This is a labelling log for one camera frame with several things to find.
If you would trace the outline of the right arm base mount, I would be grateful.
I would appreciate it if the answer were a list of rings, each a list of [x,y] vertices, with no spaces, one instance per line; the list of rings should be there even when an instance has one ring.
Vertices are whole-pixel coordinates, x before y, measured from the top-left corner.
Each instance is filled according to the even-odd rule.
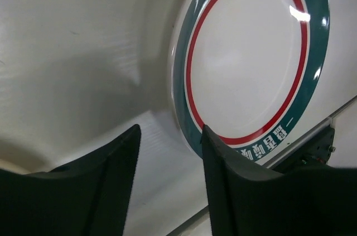
[[[336,150],[333,146],[334,137],[335,129],[331,126],[325,127],[272,169],[286,174],[303,167],[327,166],[331,154]]]

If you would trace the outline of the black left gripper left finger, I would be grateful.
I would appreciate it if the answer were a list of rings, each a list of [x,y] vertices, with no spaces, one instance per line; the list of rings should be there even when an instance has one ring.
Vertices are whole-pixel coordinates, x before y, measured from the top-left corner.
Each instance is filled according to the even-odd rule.
[[[49,172],[1,171],[2,235],[122,235],[137,167],[138,124]]]

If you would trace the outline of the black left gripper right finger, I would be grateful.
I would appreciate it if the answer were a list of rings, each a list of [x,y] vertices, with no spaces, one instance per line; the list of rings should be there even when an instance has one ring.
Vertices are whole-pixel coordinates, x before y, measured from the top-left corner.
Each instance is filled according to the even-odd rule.
[[[213,235],[355,235],[356,169],[265,168],[209,126],[202,158]]]

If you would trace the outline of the white plate green red rim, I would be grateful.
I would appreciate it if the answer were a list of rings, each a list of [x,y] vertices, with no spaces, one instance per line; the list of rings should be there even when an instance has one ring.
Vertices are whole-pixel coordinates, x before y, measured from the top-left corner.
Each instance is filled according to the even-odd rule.
[[[178,127],[202,154],[209,126],[262,163],[305,130],[329,40],[329,0],[184,0],[172,35]]]

